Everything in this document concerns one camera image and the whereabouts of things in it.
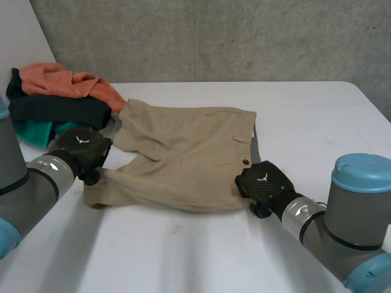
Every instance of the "pile of clothes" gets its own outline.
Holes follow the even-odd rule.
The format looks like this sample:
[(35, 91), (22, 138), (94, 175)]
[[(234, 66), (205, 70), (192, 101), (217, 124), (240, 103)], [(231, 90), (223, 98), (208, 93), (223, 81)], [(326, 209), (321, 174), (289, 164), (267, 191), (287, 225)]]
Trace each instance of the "pile of clothes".
[(58, 63), (13, 68), (6, 95), (17, 136), (41, 148), (69, 128), (105, 128), (126, 104), (104, 79)]

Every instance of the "folded clothing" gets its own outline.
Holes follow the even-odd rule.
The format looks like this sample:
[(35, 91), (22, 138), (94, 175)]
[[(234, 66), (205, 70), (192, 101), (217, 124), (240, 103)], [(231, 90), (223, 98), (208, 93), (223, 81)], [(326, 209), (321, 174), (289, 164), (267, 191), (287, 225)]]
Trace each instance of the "folded clothing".
[(32, 145), (46, 148), (55, 135), (82, 125), (101, 130), (111, 117), (111, 108), (98, 99), (90, 96), (83, 99), (41, 94), (27, 96), (21, 83), (19, 70), (13, 68), (6, 91), (10, 100), (10, 117), (17, 136)]
[(22, 80), (19, 76), (19, 70), (16, 68), (12, 69), (11, 81), (7, 86), (7, 91), (5, 92), (5, 95), (8, 97), (9, 100), (20, 98), (22, 96), (27, 96), (27, 93), (22, 90)]
[(106, 127), (111, 109), (98, 99), (70, 99), (61, 96), (31, 95), (12, 99), (9, 106), (13, 122), (59, 121), (90, 125), (95, 130)]
[(118, 170), (101, 169), (101, 180), (84, 186), (85, 204), (245, 208), (234, 180), (250, 166), (255, 116), (230, 107), (165, 108), (129, 100), (114, 145), (139, 155)]
[(126, 101), (103, 78), (88, 72), (75, 73), (58, 63), (35, 63), (20, 70), (22, 89), (28, 95), (43, 94), (67, 98), (90, 95), (119, 113)]

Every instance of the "white wall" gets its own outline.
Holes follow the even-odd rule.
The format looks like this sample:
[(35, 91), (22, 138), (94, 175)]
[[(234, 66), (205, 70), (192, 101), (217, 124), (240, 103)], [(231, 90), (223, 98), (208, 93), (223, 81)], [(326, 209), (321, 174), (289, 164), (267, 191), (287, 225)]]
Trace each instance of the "white wall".
[(11, 68), (55, 62), (29, 0), (0, 0), (0, 94), (10, 81)]

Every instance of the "white table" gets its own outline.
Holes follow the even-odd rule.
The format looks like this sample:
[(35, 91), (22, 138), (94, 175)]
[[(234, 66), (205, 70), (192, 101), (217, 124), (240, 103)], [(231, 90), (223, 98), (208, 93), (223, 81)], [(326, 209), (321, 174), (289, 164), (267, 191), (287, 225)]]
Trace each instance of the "white table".
[[(298, 192), (327, 201), (344, 154), (391, 157), (391, 125), (346, 82), (114, 84), (125, 98), (156, 106), (234, 106), (257, 111), (262, 159)], [(22, 145), (27, 161), (41, 151)], [(112, 149), (105, 167), (134, 155)], [(0, 263), (0, 292), (238, 293), (345, 292), (284, 231), (276, 217), (247, 211), (193, 214), (142, 206), (96, 211), (78, 181)], [(384, 249), (391, 251), (391, 233)]]

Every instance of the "teal garment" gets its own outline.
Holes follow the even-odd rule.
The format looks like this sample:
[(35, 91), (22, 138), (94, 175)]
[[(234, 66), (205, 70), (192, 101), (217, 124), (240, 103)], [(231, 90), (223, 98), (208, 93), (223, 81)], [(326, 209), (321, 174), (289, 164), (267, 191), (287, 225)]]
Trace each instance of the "teal garment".
[(47, 148), (55, 135), (61, 135), (65, 130), (82, 126), (75, 122), (40, 122), (26, 120), (13, 124), (16, 135), (24, 141), (39, 148)]

